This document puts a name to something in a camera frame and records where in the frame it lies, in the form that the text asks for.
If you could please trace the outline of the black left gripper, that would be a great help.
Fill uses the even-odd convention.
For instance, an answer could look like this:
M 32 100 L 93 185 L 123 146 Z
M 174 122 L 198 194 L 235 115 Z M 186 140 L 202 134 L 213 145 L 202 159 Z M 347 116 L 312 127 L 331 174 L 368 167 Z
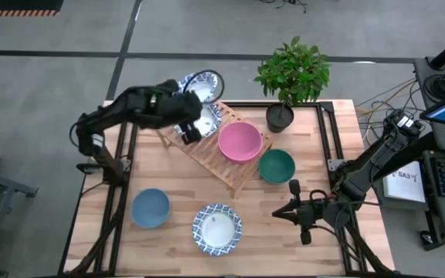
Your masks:
M 202 102 L 193 91 L 176 94 L 169 99 L 174 124 L 179 124 L 185 143 L 192 144 L 202 139 L 198 129 L 192 129 L 191 124 L 201 117 Z

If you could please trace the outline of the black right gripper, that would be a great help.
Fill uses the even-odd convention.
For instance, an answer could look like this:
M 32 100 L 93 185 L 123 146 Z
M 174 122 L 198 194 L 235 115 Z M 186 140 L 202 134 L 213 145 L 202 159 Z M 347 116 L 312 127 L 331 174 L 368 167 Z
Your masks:
M 290 205 L 272 212 L 274 218 L 284 219 L 301 227 L 301 243 L 309 245 L 311 243 L 311 229 L 316 229 L 316 221 L 322 218 L 324 210 L 325 192 L 321 189 L 313 189 L 309 192 L 308 200 L 300 197 L 301 187 L 297 179 L 290 180 L 290 193 L 293 198 Z

